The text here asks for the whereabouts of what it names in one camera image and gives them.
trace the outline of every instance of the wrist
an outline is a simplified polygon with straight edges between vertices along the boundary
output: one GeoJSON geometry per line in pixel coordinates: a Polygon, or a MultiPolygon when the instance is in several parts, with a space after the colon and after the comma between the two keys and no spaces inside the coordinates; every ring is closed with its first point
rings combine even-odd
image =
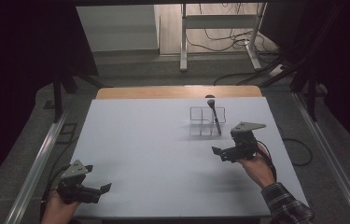
{"type": "Polygon", "coordinates": [[[266,180],[266,181],[261,181],[261,183],[259,183],[259,186],[261,187],[261,189],[266,189],[270,185],[273,185],[274,183],[276,183],[276,181],[274,181],[274,180],[266,180]]]}

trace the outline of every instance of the aluminum rail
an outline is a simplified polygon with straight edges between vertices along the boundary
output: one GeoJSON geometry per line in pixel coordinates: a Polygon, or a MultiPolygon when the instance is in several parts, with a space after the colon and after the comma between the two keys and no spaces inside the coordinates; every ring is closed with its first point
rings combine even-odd
{"type": "Polygon", "coordinates": [[[343,167],[341,166],[340,162],[337,160],[337,157],[335,156],[333,150],[331,149],[329,142],[327,141],[326,137],[322,133],[322,131],[319,128],[319,125],[317,122],[314,122],[311,117],[309,116],[307,110],[306,110],[306,103],[303,101],[301,97],[301,93],[293,93],[293,97],[297,102],[298,108],[300,112],[302,113],[305,121],[307,122],[308,127],[312,131],[312,135],[314,136],[316,142],[320,146],[320,149],[323,153],[323,156],[325,157],[329,168],[331,169],[332,173],[334,174],[334,177],[336,178],[341,190],[343,191],[343,194],[345,196],[345,199],[348,201],[350,205],[350,179],[346,175],[343,167]]]}
{"type": "Polygon", "coordinates": [[[44,140],[40,150],[38,151],[35,161],[29,171],[28,176],[26,176],[25,181],[21,187],[21,190],[15,199],[14,204],[12,205],[11,210],[8,213],[5,223],[15,224],[20,223],[22,217],[25,213],[25,210],[32,198],[33,192],[37,185],[38,180],[40,179],[41,174],[43,173],[44,167],[47,164],[49,159],[50,152],[55,145],[55,141],[58,138],[59,132],[64,124],[64,121],[69,113],[69,107],[72,103],[73,96],[69,96],[67,104],[64,107],[64,111],[60,116],[58,122],[53,123],[49,128],[49,132],[44,140]]]}

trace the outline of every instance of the hand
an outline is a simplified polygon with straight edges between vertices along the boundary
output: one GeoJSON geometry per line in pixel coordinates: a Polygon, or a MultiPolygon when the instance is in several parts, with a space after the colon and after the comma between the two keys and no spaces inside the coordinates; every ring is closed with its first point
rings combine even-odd
{"type": "MultiPolygon", "coordinates": [[[[259,144],[259,149],[269,155],[268,151],[261,144],[259,144]]],[[[248,161],[240,159],[238,162],[242,164],[246,173],[261,187],[261,189],[265,189],[275,183],[270,167],[260,154],[256,153],[253,160],[248,161]]]]}
{"type": "Polygon", "coordinates": [[[41,224],[67,224],[73,217],[80,202],[66,204],[55,190],[49,197],[41,224]]]}

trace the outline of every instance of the wooden table edge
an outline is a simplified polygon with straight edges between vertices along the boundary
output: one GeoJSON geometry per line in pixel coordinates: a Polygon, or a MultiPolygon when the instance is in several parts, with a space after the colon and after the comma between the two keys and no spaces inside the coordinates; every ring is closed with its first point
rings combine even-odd
{"type": "Polygon", "coordinates": [[[206,95],[214,95],[216,98],[261,97],[262,93],[257,86],[118,87],[98,90],[96,99],[204,98],[206,95]]]}

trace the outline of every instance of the white table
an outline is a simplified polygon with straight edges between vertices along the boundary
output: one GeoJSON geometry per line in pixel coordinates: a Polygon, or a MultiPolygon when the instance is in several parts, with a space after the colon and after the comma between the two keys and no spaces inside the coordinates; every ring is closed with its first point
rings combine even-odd
{"type": "Polygon", "coordinates": [[[82,204],[76,217],[264,217],[259,187],[238,163],[221,161],[211,147],[233,147],[240,121],[264,123],[256,138],[269,148],[278,181],[305,204],[273,115],[264,97],[216,98],[226,109],[222,135],[189,134],[196,99],[94,100],[74,160],[93,165],[83,185],[112,183],[98,204],[82,204]]]}

